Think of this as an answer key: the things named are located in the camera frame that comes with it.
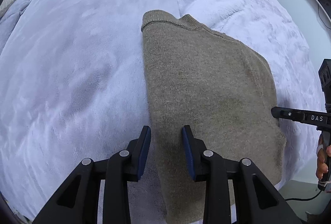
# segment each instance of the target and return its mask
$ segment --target gray sweater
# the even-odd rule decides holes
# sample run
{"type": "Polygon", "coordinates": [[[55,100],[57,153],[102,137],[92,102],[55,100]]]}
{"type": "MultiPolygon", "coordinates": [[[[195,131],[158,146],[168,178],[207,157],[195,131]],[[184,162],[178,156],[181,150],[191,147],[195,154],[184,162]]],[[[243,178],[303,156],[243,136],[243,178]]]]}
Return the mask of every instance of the gray sweater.
{"type": "MultiPolygon", "coordinates": [[[[224,158],[250,158],[276,184],[285,138],[270,109],[276,105],[266,60],[225,34],[185,15],[145,13],[143,52],[156,163],[167,223],[203,218],[205,183],[186,168],[181,128],[224,158]]],[[[230,187],[231,202],[234,202],[230,187]]]]}

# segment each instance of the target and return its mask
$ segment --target floor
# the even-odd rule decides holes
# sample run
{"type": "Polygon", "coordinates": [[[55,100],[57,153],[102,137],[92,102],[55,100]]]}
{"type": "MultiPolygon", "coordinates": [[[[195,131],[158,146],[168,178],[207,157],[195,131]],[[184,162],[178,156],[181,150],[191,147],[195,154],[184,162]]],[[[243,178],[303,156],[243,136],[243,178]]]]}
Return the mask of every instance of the floor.
{"type": "MultiPolygon", "coordinates": [[[[331,30],[329,30],[317,13],[316,0],[278,0],[279,3],[287,10],[293,21],[297,24],[300,31],[304,35],[310,50],[310,58],[313,66],[318,72],[323,59],[331,59],[331,30]]],[[[331,27],[331,22],[320,10],[322,20],[328,27],[331,27]]],[[[313,158],[307,165],[285,185],[280,193],[285,198],[310,198],[317,192],[317,178],[315,176],[317,167],[316,158],[313,158]]],[[[292,201],[290,203],[293,210],[302,219],[306,220],[306,211],[309,213],[321,213],[331,194],[322,193],[319,197],[311,202],[292,201]]]]}

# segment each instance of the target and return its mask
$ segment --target finger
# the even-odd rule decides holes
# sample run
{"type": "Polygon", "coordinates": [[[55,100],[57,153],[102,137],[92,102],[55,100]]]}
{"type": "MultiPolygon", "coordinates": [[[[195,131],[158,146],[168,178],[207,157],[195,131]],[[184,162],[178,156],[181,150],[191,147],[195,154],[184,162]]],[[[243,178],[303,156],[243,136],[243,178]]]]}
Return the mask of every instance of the finger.
{"type": "Polygon", "coordinates": [[[328,166],[325,163],[320,163],[317,166],[317,171],[323,174],[326,174],[328,172],[328,166]]]}
{"type": "Polygon", "coordinates": [[[324,163],[325,161],[325,155],[322,149],[319,150],[319,152],[317,153],[317,164],[318,162],[320,163],[324,163]]]}
{"type": "Polygon", "coordinates": [[[321,172],[319,172],[319,171],[317,170],[317,171],[316,171],[316,176],[317,176],[317,178],[318,178],[319,180],[321,180],[322,177],[323,177],[323,173],[321,173],[321,172]]]}
{"type": "Polygon", "coordinates": [[[329,157],[331,157],[331,146],[328,146],[328,147],[326,148],[326,154],[327,154],[329,157]]]}

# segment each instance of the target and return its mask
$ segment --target metal screw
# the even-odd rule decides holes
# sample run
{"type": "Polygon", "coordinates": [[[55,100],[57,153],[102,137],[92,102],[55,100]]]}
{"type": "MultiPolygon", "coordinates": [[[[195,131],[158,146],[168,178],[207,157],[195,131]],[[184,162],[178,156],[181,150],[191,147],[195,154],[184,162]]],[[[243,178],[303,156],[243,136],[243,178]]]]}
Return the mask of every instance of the metal screw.
{"type": "Polygon", "coordinates": [[[214,152],[212,152],[211,150],[205,150],[205,151],[204,151],[204,155],[205,155],[206,157],[211,157],[213,154],[214,154],[214,152]]]}
{"type": "Polygon", "coordinates": [[[247,158],[243,159],[241,162],[243,163],[243,165],[246,165],[246,166],[250,166],[252,164],[252,161],[247,158]]]}
{"type": "Polygon", "coordinates": [[[90,158],[85,158],[82,160],[82,165],[89,165],[91,163],[91,159],[90,158]]]}
{"type": "Polygon", "coordinates": [[[127,150],[122,150],[121,152],[120,152],[120,156],[121,157],[126,157],[126,156],[128,156],[130,153],[127,151],[127,150]]]}

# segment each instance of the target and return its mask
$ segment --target white wall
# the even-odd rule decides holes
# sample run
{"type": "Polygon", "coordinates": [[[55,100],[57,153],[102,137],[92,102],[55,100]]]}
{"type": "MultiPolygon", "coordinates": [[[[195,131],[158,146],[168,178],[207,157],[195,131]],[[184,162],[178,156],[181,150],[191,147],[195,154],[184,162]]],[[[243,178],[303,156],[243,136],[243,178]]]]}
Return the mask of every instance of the white wall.
{"type": "MultiPolygon", "coordinates": [[[[303,33],[310,47],[310,58],[316,72],[324,58],[331,59],[331,30],[327,29],[317,14],[315,0],[278,0],[287,10],[293,21],[303,33]]],[[[320,14],[327,26],[330,21],[320,9],[320,14]]]]}

